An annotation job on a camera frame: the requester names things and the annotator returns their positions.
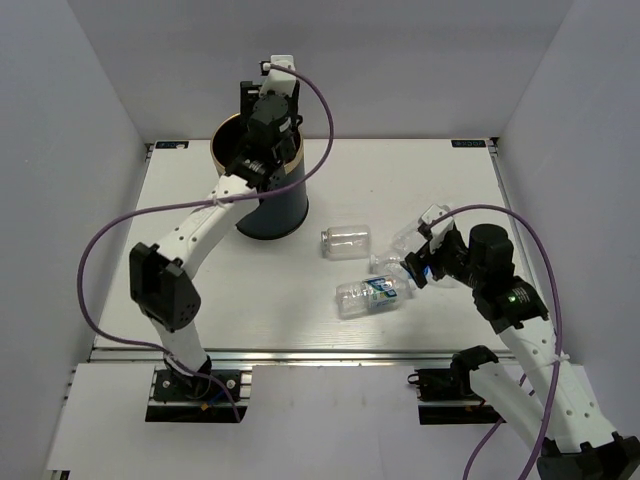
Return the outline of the clear bottle blue label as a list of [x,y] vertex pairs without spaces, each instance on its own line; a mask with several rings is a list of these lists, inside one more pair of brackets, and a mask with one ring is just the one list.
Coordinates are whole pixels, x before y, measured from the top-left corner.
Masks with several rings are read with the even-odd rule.
[[[374,275],[392,275],[408,284],[411,291],[417,289],[415,281],[407,270],[401,265],[403,258],[395,251],[389,250],[380,255],[371,254],[369,257],[369,272]],[[427,280],[427,287],[440,289],[456,289],[459,284],[454,280],[445,277],[435,280],[432,271],[426,268],[424,271]]]

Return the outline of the clear bottle green white label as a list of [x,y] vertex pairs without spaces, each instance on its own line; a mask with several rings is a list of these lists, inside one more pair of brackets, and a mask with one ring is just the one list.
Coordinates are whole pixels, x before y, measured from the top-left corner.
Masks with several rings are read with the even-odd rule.
[[394,275],[345,283],[336,288],[338,314],[351,319],[391,311],[410,299],[413,290],[409,280]]

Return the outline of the clear jar with silver lid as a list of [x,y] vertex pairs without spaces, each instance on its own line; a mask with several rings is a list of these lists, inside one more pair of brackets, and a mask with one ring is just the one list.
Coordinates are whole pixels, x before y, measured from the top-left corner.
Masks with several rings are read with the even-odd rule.
[[320,233],[320,245],[329,260],[364,259],[371,252],[371,230],[367,225],[329,227]]

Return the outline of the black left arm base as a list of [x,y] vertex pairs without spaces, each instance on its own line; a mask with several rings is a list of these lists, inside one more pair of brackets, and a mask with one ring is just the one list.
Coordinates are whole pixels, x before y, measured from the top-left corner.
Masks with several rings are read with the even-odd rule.
[[[248,408],[251,372],[213,370],[214,377],[231,394],[240,419]],[[199,381],[190,389],[168,367],[156,367],[146,407],[147,423],[235,424],[238,422],[227,395],[216,383]]]

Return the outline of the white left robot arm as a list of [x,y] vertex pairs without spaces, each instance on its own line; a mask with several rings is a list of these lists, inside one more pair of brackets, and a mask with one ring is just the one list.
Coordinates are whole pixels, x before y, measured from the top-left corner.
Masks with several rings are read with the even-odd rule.
[[210,141],[220,175],[211,199],[277,189],[282,194],[198,207],[158,242],[139,242],[130,251],[131,298],[158,332],[165,365],[188,398],[205,396],[212,378],[194,322],[201,306],[193,284],[199,267],[232,229],[275,240],[294,232],[308,214],[299,91],[296,79],[242,82],[239,113]]

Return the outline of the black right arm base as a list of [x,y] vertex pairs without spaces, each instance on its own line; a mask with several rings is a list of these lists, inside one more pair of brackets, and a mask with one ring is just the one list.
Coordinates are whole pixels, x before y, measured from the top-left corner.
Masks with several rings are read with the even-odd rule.
[[493,424],[499,414],[471,390],[470,373],[499,357],[479,345],[455,353],[447,367],[415,369],[407,383],[416,389],[422,426]]

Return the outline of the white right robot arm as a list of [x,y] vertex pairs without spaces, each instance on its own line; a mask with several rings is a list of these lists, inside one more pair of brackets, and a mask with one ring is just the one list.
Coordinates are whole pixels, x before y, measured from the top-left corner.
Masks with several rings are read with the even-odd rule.
[[403,268],[418,287],[450,277],[470,288],[474,305],[508,347],[533,394],[512,381],[485,346],[454,355],[451,384],[461,397],[489,402],[530,447],[524,471],[542,479],[629,479],[639,467],[639,440],[622,436],[602,414],[560,345],[535,288],[517,276],[505,229],[453,220],[421,224],[404,236]]

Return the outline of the dark bin with gold rim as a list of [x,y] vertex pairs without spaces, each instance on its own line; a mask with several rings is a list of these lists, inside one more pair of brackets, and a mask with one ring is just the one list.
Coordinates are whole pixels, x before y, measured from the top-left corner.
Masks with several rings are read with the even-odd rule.
[[[242,134],[239,113],[222,122],[213,134],[210,153],[219,175],[233,160],[234,149],[239,145]],[[300,133],[296,135],[295,142],[296,156],[276,174],[275,189],[293,184],[305,175],[304,145]],[[305,221],[308,210],[306,184],[302,183],[287,193],[261,200],[260,206],[242,218],[236,227],[241,234],[252,239],[276,240],[298,229]]]

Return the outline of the blue sticker left corner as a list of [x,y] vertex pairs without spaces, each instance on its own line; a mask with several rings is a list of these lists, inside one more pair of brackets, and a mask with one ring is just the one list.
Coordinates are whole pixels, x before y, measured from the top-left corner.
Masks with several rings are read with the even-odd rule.
[[154,145],[155,149],[186,149],[189,141],[157,141]]

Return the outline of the blue sticker corner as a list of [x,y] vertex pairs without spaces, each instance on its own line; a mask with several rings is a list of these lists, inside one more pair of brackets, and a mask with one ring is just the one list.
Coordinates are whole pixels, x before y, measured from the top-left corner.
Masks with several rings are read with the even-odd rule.
[[453,148],[485,148],[486,141],[483,139],[452,139]]
[[189,141],[157,141],[154,145],[155,149],[186,149]]

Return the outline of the blue sticker right corner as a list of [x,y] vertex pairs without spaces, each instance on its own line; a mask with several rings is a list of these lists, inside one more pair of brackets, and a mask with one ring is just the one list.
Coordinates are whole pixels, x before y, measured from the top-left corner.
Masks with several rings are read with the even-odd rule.
[[452,139],[453,148],[485,148],[486,141],[483,139]]

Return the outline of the aluminium rail front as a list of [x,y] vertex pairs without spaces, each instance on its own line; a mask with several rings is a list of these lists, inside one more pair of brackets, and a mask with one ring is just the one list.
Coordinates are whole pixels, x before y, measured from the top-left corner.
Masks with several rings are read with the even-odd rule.
[[[215,365],[272,365],[292,364],[307,366],[341,365],[436,365],[447,366],[454,351],[426,350],[222,350],[208,349],[207,354]],[[158,363],[162,353],[142,348],[93,348],[90,363]]]

